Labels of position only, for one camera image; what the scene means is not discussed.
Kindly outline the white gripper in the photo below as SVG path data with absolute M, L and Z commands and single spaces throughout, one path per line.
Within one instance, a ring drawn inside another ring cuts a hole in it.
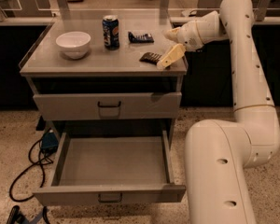
M 205 44 L 219 40 L 221 38 L 219 15 L 213 11 L 185 23 L 180 28 L 164 30 L 162 34 L 166 39 L 180 44 L 171 46 L 160 57 L 157 68 L 161 70 L 181 59 L 186 51 L 201 49 Z

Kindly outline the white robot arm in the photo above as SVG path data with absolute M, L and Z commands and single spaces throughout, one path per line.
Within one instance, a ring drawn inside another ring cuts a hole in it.
M 217 11 L 164 32 L 174 41 L 158 61 L 164 69 L 204 44 L 227 39 L 231 48 L 234 121 L 202 120 L 185 140 L 190 224 L 256 224 L 246 168 L 280 148 L 280 125 L 252 36 L 251 0 L 222 0 Z

